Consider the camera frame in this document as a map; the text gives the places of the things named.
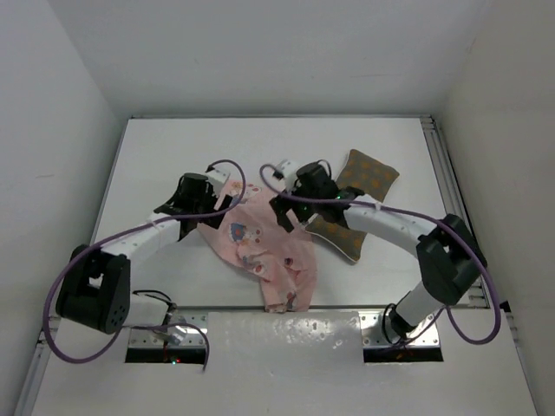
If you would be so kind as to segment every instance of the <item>black cable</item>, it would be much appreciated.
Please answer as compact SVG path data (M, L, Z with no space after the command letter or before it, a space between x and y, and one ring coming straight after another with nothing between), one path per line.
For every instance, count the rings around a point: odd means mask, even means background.
M133 293L134 295L139 295L139 294L141 294L141 293L155 293L155 294L157 294L157 295L164 296L164 297L167 299L168 302L173 303L172 298L171 298L170 296L166 295L164 292L162 292L162 291L160 291L160 290L154 290L154 289L150 289L150 290L146 290L146 289L144 289L144 290L134 290L134 291L131 292L131 293ZM154 299L161 300L161 299L159 299L158 297L155 297L155 296L150 296L150 297L153 297Z
M330 179L331 179L331 165L330 165L329 161L327 161L326 159L320 159L320 160L317 161L316 163L320 163L320 162L325 163L326 166L328 167L328 176L329 176Z
M399 340L398 342L393 343L389 338L388 331L385 329L385 321L386 321L386 318L388 317L388 311L394 307L395 307L394 303L390 303L388 306L386 306L385 309L383 310L383 317L382 317L382 334L383 334L383 338L385 338L385 341L387 341L389 345L397 345L401 341Z

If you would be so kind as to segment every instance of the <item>cable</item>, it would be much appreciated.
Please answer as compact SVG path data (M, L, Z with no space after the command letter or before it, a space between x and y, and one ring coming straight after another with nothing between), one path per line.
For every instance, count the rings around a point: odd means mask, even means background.
M443 312L443 309L445 309L445 308L441 308L438 311L438 313L435 314L434 318L429 322L429 324L421 332L418 333L417 336L414 336L412 338L408 338L407 340L398 341L396 344L393 344L390 347L380 349L379 352L380 353L388 353L389 351L395 351L396 349L405 348L408 344L416 341L418 338L423 336L426 331L428 331L430 328L432 328L434 326L434 324L437 322L438 318L440 317L441 312Z
M263 164L262 166L260 166L260 169L258 171L259 174L260 174L260 178L262 179L264 184L268 187L268 189L270 189L270 190L274 191L275 193L279 194L279 196L281 196L282 198L290 199L292 201L302 202L304 204L362 205L362 206L368 206L370 208L375 208L375 204L372 204L371 202L366 202L366 201L356 201L356 200L346 201L346 200L341 200L341 199L302 198L302 197L296 197L296 196L290 195L286 192L279 191L264 176L264 169L267 168L267 167L273 169L274 172L277 170L276 167L272 164L269 164L269 163ZM486 282L487 289L489 291L490 296L492 297L493 314L494 314L494 319L495 319L495 322L493 324L492 332L488 336L486 336L485 338L482 338L481 340L473 340L462 332L462 330L460 329L459 325L455 321L455 319L453 317L453 314L452 314L452 312L451 312L451 310L448 306L446 306L447 314L449 316L449 321L453 325L454 330L460 336L460 338L462 338L464 341L466 341L470 344L473 344L473 345L483 345L483 344L487 344L487 343L491 342L497 336L497 334L499 333L499 331L501 329L500 297L499 297L499 295L497 293L497 290L495 289L495 286L493 284L493 279L490 277L486 267L484 267L484 265L482 264L482 262L480 261L478 256L476 256L476 254L472 251L472 249L468 246L468 244L466 244L464 242L464 240L462 238L460 238L459 235L456 232L454 232L451 228L449 228L449 226L443 224L439 219L435 219L433 217L430 217L429 215L421 214L419 212L414 212L414 211L409 211L409 210L402 210L400 208L394 208L394 207L385 206L385 205L381 205L381 210L382 211L387 211L387 212L393 212L393 213L396 213L396 214L408 215L410 217L417 217L417 218L425 219L425 220L437 225L439 228L441 228L442 231L444 231L446 234L448 234L465 251L465 253L467 253L467 255L472 259L474 264L476 264L476 267L480 271L480 274L484 277L484 281Z
M318 160L316 163L320 163L320 162L325 163L326 166L328 167L328 176L329 176L330 179L331 179L331 165L330 165L329 161L327 161L326 159L320 159L320 160Z
M155 293L157 295L160 296L164 296L168 302L172 303L172 298L168 295L166 295L164 292L162 292L161 290L154 290L154 289L143 289L143 290L134 290L133 292L131 292L133 295L140 295L141 293Z
M66 264L66 266L63 268L63 270L58 275L58 277L52 283L52 286L50 287L49 293L46 296L46 301L44 302L44 307L42 309L42 331L44 332L44 338L46 339L47 344L49 345L50 349L52 350L52 352L54 353L54 355L56 357L58 357L60 360L66 361L70 364L84 364L86 362L91 362L93 360L96 360L98 357L100 357L104 353L106 353L106 351L108 351L110 349L110 347L112 347L112 345L114 345L115 340L120 335L120 331L117 331L114 334L114 336L112 337L112 339L108 342L108 344L106 344L100 351L98 351L97 353L95 353L93 355L90 355L89 357L85 357L85 358L70 357L69 355L66 355L65 353L63 353L63 351L61 351L61 349L56 346L56 343L54 341L54 337L52 336L52 334L50 332L51 328L50 328L50 322L49 322L49 315L50 315L50 309L52 307L52 302L54 300L54 297L56 296L56 291L57 291L58 287L60 286L60 284L62 283L64 277L68 274L68 272L71 269L73 269L75 267L75 265L77 263L79 263L86 255L88 255L89 253L91 253L94 250L100 249L104 244L107 244L107 243L110 243L114 240L117 240L118 238L124 237L124 236L129 235L129 234L133 234L135 232L146 230L150 227L153 227L155 224L164 223L166 221L172 221L174 219L181 220L181 219L212 218L212 217L217 217L219 215L224 215L227 212L229 212L230 210L232 210L233 208L235 208L241 202L241 199L243 199L243 196L245 195L245 191L246 191L245 173L243 172L243 169L241 168L241 166L237 162L235 162L234 160L230 160L230 159L216 160L215 162L211 163L208 166L208 168L210 169L211 167L213 167L215 165L219 165L221 163L229 163L231 165L234 165L237 168L239 174L241 175L241 180L243 182L243 188L241 189L241 193L239 194L238 198L235 200L235 202L233 202L230 206L228 206L224 210L217 211L217 212L210 212L210 213L207 213L207 214L183 214L183 215L174 215L172 217L163 217L163 218L160 218L160 219L157 219L157 220L153 221L152 223L146 223L146 224L139 225L137 227L131 228L129 230L120 231L117 234L114 234L113 236L103 238L101 241L99 241L97 243L94 243L94 244L91 244L85 250L80 252L77 256L73 257L69 261L68 264Z
M202 366L202 371L205 371L206 366L208 365L208 358L210 357L210 342L208 341L208 337L206 336L206 334L204 332L202 332L202 330L199 327L197 327L196 325L193 325L193 324L188 323L188 322L175 322L175 323L168 323L167 325L153 325L153 326L132 325L132 326L126 327L126 328L140 329L140 330L145 330L145 331L163 331L165 329L174 328L174 327L185 327L185 328L194 329L205 340L206 356L205 356L205 362Z
M382 316L382 335L383 335L383 338L385 338L385 341L387 341L389 345L396 345L400 342L400 341L392 342L391 339L389 339L388 331L385 329L385 321L387 320L387 317L388 317L388 310L392 309L394 306L395 306L394 303L390 303L388 306L386 306L385 309L383 310L383 316Z

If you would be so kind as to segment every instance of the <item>orange dot pattern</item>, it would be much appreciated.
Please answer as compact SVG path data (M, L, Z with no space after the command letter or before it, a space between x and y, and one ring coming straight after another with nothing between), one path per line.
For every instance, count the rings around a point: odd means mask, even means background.
M398 177L399 172L393 167L352 149L349 160L336 182L340 188L354 186L368 193L372 198L383 201ZM321 217L316 218L306 230L332 242L353 262L360 259L366 233L326 223Z

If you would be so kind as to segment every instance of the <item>white table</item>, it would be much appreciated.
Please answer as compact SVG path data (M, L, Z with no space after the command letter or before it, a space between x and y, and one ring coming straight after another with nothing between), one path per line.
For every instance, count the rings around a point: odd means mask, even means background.
M263 163L327 159L339 173L351 148L401 174L387 204L445 216L419 119L131 120L96 239L143 221L172 195L184 172L203 172L216 159L235 159L247 179L260 185L258 168ZM318 237L314 241L318 266L314 306L386 305L421 279L414 258L377 237L366 237L356 265ZM133 276L132 286L164 290L179 305L263 305L256 279L220 261L196 231L147 261Z
M259 183L258 166L284 158L301 163L326 158L338 172L351 147L401 173L388 204L436 217L445 214L418 119L131 120L96 238L140 222L172 194L183 172L201 172L215 159L235 159ZM413 258L372 237L355 266L319 243L317 261L313 303L322 307L395 302L420 278ZM133 286L163 289L181 305L262 305L257 283L219 261L198 235L145 264ZM350 315L329 313L325 320L317 312L210 314L212 358L205 374L194 365L124 363L124 331L94 363L72 366L50 357L33 414L534 414L505 321L494 342L473 347L458 338L443 316L438 326L444 362L369 365L361 362L360 334ZM454 313L471 336L491 329L490 310ZM334 327L321 344L308 333L291 338L294 334L284 327L303 319ZM75 356L94 352L106 340L68 321L62 321L56 336L60 347Z

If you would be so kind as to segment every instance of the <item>small white component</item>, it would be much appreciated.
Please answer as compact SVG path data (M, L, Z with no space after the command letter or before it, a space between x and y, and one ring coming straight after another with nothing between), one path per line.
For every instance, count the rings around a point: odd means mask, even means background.
M150 296L131 295L131 306L125 326L161 325L167 313L167 304Z
M276 166L279 173L284 176L285 190L293 191L297 182L297 170L301 167L297 162L289 159L282 160Z
M210 172L206 172L205 176L208 177L208 181L212 184L214 188L214 194L218 197L219 194L224 189L227 180L231 176L231 173L226 169L221 167L214 167Z
M441 302L428 293L424 283L420 282L397 303L395 311L406 323L416 327L442 306Z

